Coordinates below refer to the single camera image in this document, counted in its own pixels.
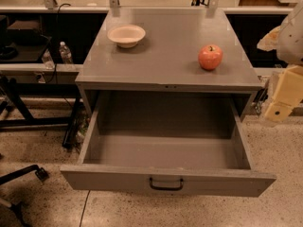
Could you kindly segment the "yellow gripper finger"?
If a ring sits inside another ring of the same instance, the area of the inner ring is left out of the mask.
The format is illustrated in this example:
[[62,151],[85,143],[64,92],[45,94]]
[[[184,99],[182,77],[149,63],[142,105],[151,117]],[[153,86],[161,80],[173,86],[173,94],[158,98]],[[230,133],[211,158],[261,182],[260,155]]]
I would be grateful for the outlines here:
[[286,119],[303,100],[303,67],[290,65],[278,75],[278,81],[264,118],[272,122]]

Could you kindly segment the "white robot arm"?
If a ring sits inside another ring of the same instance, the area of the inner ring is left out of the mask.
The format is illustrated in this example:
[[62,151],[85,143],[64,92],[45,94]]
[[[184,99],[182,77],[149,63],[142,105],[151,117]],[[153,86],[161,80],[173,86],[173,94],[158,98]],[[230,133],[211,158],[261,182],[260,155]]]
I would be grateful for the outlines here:
[[288,63],[262,113],[269,121],[281,122],[303,100],[303,1],[258,42],[257,49],[275,50],[277,58]]

